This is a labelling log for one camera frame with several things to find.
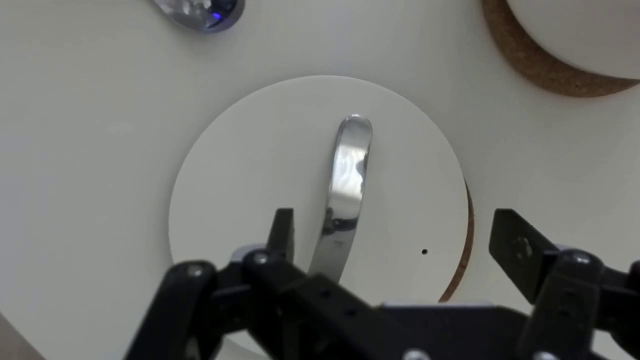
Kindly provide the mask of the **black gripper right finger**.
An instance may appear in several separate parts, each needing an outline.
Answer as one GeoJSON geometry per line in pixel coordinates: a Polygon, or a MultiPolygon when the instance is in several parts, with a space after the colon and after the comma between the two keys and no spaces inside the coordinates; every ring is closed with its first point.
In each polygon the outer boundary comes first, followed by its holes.
{"type": "Polygon", "coordinates": [[[603,360],[594,332],[640,360],[640,263],[613,270],[592,252],[557,247],[523,217],[497,209],[489,257],[532,305],[515,354],[527,360],[603,360]]]}

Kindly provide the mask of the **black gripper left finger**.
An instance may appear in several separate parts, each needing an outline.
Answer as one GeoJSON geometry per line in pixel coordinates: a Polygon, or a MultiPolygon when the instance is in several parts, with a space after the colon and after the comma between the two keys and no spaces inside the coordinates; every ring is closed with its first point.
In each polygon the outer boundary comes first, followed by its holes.
{"type": "Polygon", "coordinates": [[[169,267],[123,360],[215,360],[245,332],[271,360],[400,360],[410,326],[402,309],[371,309],[289,263],[294,213],[274,215],[267,245],[218,269],[169,267]]]}

